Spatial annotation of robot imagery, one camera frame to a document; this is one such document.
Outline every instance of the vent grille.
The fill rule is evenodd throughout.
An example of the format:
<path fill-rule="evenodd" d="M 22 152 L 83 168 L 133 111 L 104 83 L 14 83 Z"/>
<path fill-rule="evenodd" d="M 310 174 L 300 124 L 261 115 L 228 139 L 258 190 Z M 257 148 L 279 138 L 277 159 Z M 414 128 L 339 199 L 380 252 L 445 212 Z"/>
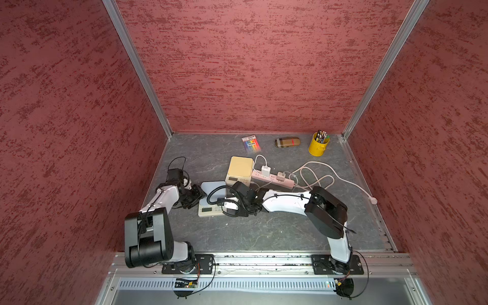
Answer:
<path fill-rule="evenodd" d="M 211 278 L 200 279 L 198 288 L 201 289 L 210 283 Z M 121 290 L 173 290 L 174 279 L 144 279 L 121 278 Z M 222 278 L 214 279 L 206 290 L 241 290 L 262 292 L 307 292 L 329 293 L 335 289 L 335 283 L 328 278 L 321 279 L 287 279 L 287 278 Z"/>

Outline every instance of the red textured wall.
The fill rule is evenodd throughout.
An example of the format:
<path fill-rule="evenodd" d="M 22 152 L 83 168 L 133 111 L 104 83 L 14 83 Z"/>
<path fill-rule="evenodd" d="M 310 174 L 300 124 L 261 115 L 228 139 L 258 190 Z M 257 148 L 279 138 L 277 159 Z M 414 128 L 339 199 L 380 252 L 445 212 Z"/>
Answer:
<path fill-rule="evenodd" d="M 119 0 L 171 127 L 340 133 L 412 0 Z"/>
<path fill-rule="evenodd" d="M 435 304 L 487 304 L 488 2 L 431 0 L 350 138 Z"/>
<path fill-rule="evenodd" d="M 0 304 L 92 304 L 165 135 L 100 0 L 0 22 Z"/>

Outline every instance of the pack of colored pens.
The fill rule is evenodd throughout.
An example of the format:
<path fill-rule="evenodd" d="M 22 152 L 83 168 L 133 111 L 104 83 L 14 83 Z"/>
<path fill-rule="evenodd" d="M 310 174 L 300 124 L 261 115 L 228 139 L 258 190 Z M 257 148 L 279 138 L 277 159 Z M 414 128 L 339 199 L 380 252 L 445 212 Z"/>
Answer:
<path fill-rule="evenodd" d="M 244 137 L 243 144 L 244 144 L 244 149 L 248 154 L 257 153 L 261 151 L 261 147 L 259 147 L 259 143 L 255 135 Z"/>

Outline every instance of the power plug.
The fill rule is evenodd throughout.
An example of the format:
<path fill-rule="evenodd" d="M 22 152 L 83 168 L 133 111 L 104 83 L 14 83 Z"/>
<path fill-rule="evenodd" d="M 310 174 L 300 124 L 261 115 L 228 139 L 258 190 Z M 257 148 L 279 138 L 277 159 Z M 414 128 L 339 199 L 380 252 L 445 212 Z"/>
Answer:
<path fill-rule="evenodd" d="M 269 174 L 271 174 L 271 167 L 266 165 L 261 166 L 261 175 L 269 177 Z"/>
<path fill-rule="evenodd" d="M 276 179 L 277 179 L 278 181 L 285 181 L 285 179 L 286 179 L 286 175 L 285 175 L 285 173 L 283 173 L 283 172 L 278 172 L 278 174 L 276 175 Z"/>
<path fill-rule="evenodd" d="M 239 207 L 237 206 L 237 203 L 232 203 L 232 202 L 229 202 L 229 201 L 226 201 L 224 203 L 224 207 L 225 208 L 228 208 L 228 209 L 232 209 L 232 210 L 238 210 Z"/>

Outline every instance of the digital kitchen scale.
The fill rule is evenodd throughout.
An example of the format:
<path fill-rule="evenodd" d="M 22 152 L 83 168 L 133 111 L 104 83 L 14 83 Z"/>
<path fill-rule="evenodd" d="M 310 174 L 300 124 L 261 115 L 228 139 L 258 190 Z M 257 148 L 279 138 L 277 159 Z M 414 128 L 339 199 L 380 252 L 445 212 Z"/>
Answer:
<path fill-rule="evenodd" d="M 202 182 L 202 190 L 206 194 L 210 194 L 214 189 L 219 186 L 225 185 L 225 181 L 211 181 L 211 182 Z M 217 201 L 218 198 L 225 198 L 225 188 L 218 190 L 215 194 L 210 197 L 211 201 Z M 208 204 L 207 203 L 207 196 L 200 199 L 198 203 L 198 216 L 199 217 L 209 217 L 209 216 L 219 216 L 224 215 L 222 213 L 222 207 L 216 204 Z"/>

